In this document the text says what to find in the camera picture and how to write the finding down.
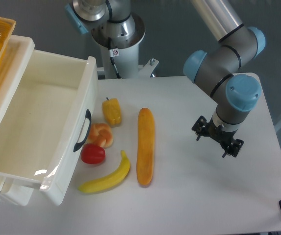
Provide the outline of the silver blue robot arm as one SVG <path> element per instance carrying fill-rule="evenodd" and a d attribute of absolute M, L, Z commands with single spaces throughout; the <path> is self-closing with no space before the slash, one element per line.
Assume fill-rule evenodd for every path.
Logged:
<path fill-rule="evenodd" d="M 255 27 L 246 27 L 226 0 L 192 4 L 219 43 L 213 53 L 195 51 L 183 66 L 184 75 L 217 103 L 211 120 L 199 117 L 192 130 L 219 143 L 225 155 L 236 157 L 243 141 L 233 136 L 261 94 L 255 78 L 237 71 L 263 51 L 265 36 Z M 131 11 L 130 1 L 74 0 L 65 11 L 74 27 L 81 34 L 90 33 L 99 45 L 107 79 L 140 75 L 138 45 L 145 26 Z"/>

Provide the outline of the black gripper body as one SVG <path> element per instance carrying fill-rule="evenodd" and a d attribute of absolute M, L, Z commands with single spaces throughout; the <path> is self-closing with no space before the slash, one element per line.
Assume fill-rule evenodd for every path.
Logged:
<path fill-rule="evenodd" d="M 230 142 L 234 136 L 234 134 L 236 133 L 235 131 L 225 131 L 223 130 L 223 125 L 219 124 L 218 126 L 216 126 L 213 122 L 213 120 L 211 119 L 210 122 L 207 122 L 207 137 L 210 137 L 211 139 L 215 140 L 216 142 L 218 142 L 221 146 L 222 143 L 224 142 Z"/>

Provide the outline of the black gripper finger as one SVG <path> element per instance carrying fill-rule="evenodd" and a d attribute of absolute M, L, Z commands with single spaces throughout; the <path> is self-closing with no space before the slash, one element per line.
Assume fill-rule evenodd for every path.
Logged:
<path fill-rule="evenodd" d="M 240 139 L 232 139 L 230 142 L 222 143 L 222 148 L 224 149 L 222 158 L 224 158 L 226 155 L 236 158 L 243 144 L 244 141 Z"/>
<path fill-rule="evenodd" d="M 196 141 L 201 137 L 207 137 L 207 121 L 204 116 L 200 116 L 195 124 L 192 126 L 191 130 L 197 135 Z"/>

